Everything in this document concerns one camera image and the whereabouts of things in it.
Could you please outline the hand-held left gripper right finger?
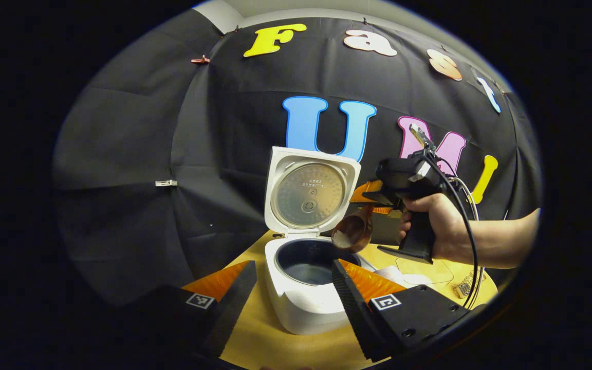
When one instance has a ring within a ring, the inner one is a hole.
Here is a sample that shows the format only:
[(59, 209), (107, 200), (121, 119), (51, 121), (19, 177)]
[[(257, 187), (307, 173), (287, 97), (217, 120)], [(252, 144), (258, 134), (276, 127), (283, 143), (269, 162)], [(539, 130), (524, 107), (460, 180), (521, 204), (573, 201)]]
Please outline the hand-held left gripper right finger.
[(472, 312), (424, 284), (405, 288), (346, 260), (335, 260), (332, 282), (365, 358), (419, 354)]

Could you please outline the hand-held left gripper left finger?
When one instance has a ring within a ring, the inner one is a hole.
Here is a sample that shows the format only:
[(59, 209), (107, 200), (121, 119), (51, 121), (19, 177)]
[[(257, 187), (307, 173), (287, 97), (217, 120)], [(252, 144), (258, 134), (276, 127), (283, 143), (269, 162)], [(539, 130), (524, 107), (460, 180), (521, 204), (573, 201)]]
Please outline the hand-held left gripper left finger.
[(181, 288), (159, 287), (142, 297), (142, 323), (160, 339), (218, 358), (256, 281), (256, 263), (244, 261)]

